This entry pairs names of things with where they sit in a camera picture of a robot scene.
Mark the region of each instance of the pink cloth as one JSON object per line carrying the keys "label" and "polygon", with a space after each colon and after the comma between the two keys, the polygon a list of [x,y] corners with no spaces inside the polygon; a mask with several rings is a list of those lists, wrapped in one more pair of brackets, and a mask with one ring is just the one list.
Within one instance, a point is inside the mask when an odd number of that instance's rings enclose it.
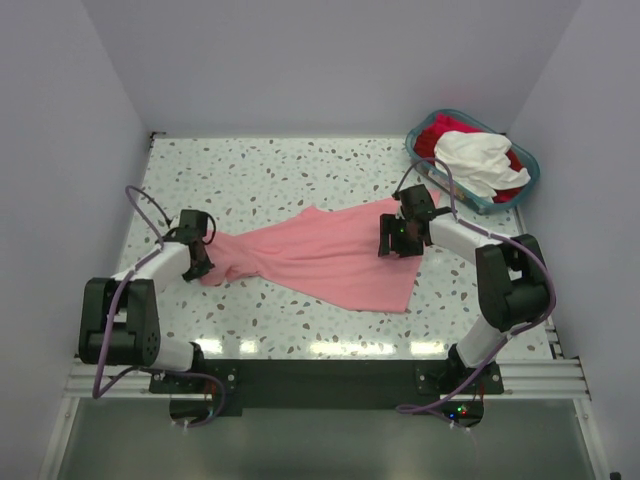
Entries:
{"label": "pink cloth", "polygon": [[[431,192],[437,204],[439,193]],[[309,207],[290,220],[207,246],[215,268],[201,279],[217,286],[259,275],[348,310],[404,312],[422,257],[378,257],[380,215],[392,198],[324,212]]]}

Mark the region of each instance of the white garment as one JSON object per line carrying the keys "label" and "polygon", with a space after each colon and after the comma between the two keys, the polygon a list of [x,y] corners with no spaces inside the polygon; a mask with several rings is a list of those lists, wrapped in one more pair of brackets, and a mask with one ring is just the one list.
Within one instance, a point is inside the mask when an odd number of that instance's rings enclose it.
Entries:
{"label": "white garment", "polygon": [[[526,168],[511,168],[506,156],[510,148],[504,135],[451,131],[438,139],[435,155],[449,166],[456,182],[493,203],[496,190],[523,187],[531,180]],[[437,163],[436,168],[445,171]]]}

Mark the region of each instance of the black metal base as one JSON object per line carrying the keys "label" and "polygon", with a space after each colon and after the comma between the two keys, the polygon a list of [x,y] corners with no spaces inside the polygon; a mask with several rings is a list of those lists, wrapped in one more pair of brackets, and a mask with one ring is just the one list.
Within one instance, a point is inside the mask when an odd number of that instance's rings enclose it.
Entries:
{"label": "black metal base", "polygon": [[[392,410],[404,403],[426,405],[448,393],[431,381],[445,369],[446,360],[205,360],[198,371],[225,385],[223,415],[234,416],[244,408]],[[482,385],[485,394],[502,393],[501,378],[499,367],[492,364],[466,392]],[[205,387],[204,381],[167,375],[152,379],[149,391],[199,394]],[[197,411],[193,402],[172,401],[172,416]],[[469,419],[479,421],[482,410],[471,405],[454,401],[439,410],[462,421],[457,408],[464,406]]]}

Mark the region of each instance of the blue plastic basket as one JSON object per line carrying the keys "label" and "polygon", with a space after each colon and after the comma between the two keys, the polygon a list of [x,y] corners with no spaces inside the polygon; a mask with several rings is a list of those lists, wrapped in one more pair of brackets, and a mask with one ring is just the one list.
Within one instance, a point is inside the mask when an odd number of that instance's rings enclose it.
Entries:
{"label": "blue plastic basket", "polygon": [[[414,148],[414,146],[416,144],[416,140],[417,140],[418,136],[422,133],[422,131],[425,128],[427,128],[428,126],[432,125],[436,121],[436,115],[438,115],[439,113],[443,113],[445,115],[453,117],[456,120],[459,120],[459,121],[461,121],[463,123],[466,123],[467,125],[470,125],[472,127],[478,128],[478,129],[483,130],[485,132],[498,133],[498,132],[490,129],[489,127],[487,127],[483,123],[480,123],[479,121],[471,118],[469,115],[467,115],[465,113],[462,113],[462,112],[460,112],[458,110],[452,110],[452,109],[448,109],[448,108],[445,108],[443,110],[436,110],[431,115],[429,115],[425,119],[424,122],[422,122],[416,128],[411,130],[409,132],[409,135],[407,135],[407,139],[405,140],[405,146],[407,148],[407,152],[409,152],[409,155],[413,159],[412,161],[415,162],[415,161],[418,161],[418,160],[422,159],[413,150],[413,148]],[[478,212],[480,214],[483,214],[483,215],[494,213],[494,212],[499,212],[499,211],[502,211],[502,210],[507,210],[509,208],[515,207],[520,202],[522,202],[522,200],[524,200],[531,193],[531,191],[533,190],[533,187],[535,186],[536,182],[540,178],[540,167],[538,166],[538,162],[533,157],[533,155],[531,155],[529,152],[527,152],[524,148],[522,148],[519,145],[516,145],[514,143],[512,145],[512,147],[511,147],[511,149],[518,156],[518,159],[520,160],[520,163],[522,163],[522,166],[527,169],[527,171],[529,172],[529,176],[531,177],[531,180],[529,181],[529,183],[527,183],[522,188],[522,190],[520,191],[520,193],[518,195],[516,195],[513,199],[511,199],[510,202],[506,202],[506,203],[490,203],[490,202],[487,202],[486,200],[478,197],[477,195],[471,193],[465,187],[463,187],[462,185],[459,185],[456,182],[455,183],[455,195],[456,195],[456,198],[458,200],[460,200],[461,202],[463,202],[465,205],[471,207],[476,212]],[[446,173],[443,173],[443,172],[439,171],[437,168],[435,168],[435,166],[431,165],[428,162],[422,162],[420,165],[418,165],[416,167],[416,170],[418,170],[418,172],[420,172],[422,175],[427,177],[429,180],[437,183],[442,188],[444,188],[445,190],[449,191],[449,180],[447,178],[447,174]]]}

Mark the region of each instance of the terrazzo surface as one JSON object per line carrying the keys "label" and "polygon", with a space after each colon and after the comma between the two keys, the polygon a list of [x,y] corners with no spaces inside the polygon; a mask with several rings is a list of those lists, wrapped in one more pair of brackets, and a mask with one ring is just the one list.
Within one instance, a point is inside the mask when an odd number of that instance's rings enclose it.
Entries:
{"label": "terrazzo surface", "polygon": [[[142,187],[170,217],[183,208],[204,210],[219,231],[240,234],[310,205],[332,211],[385,198],[408,164],[401,138],[160,138]],[[412,173],[405,185],[422,181]],[[440,205],[447,202],[443,194]],[[141,205],[163,227],[153,207]],[[512,212],[460,211],[495,231],[518,233]],[[153,241],[134,216],[120,269]],[[462,258],[429,247],[403,314],[347,311],[259,277],[217,288],[173,282],[159,295],[158,312],[163,335],[196,341],[209,358],[444,358],[479,313],[475,276]],[[544,328],[514,339],[500,358],[552,358]]]}

